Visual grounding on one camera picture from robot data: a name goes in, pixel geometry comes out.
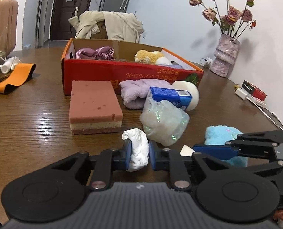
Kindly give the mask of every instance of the red box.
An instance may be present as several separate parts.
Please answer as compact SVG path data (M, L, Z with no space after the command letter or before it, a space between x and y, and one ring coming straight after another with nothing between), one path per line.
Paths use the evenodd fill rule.
M97 49L103 46L114 48L113 61L76 59L75 53L81 48ZM151 64L135 63L135 55L139 50L149 52L160 51L169 61L175 61L183 69L175 69ZM116 40L70 39L61 58L63 90L65 95L71 94L73 80L111 81L116 94L121 93L119 83L124 80L142 78L164 79L169 83L177 80L200 83L203 70L175 53L160 47Z
M260 89L258 89L255 85L247 82L247 81L243 81L242 87L252 96L258 98L259 100L264 101L267 97L267 95L262 92Z

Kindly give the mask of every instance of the small blue carton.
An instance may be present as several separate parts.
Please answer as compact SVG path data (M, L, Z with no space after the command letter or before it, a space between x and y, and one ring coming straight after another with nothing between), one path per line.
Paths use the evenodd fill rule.
M150 87L147 97L151 97L157 102L167 100L184 111L192 100L192 95L188 91L158 87Z

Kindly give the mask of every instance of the plastic bag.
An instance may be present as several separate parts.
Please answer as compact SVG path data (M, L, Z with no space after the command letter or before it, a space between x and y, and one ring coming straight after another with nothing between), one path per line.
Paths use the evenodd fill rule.
M182 136L189 122L189 115L171 102L146 99L140 121L150 140L171 146Z

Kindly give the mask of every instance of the vase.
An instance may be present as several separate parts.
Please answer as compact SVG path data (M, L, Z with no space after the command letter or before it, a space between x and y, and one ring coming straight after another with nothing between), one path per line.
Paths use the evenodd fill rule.
M222 34L216 47L214 55L216 59L210 70L221 77L226 77L229 66L235 63L240 42L234 38Z

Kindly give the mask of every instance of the fuzzy blue toy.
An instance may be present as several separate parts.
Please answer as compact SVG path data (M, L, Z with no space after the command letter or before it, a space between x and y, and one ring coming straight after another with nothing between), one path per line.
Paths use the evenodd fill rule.
M234 127L209 126L205 132L205 145L224 145L225 142L236 139L242 132ZM247 157L232 157L230 160L222 160L236 167L246 167Z

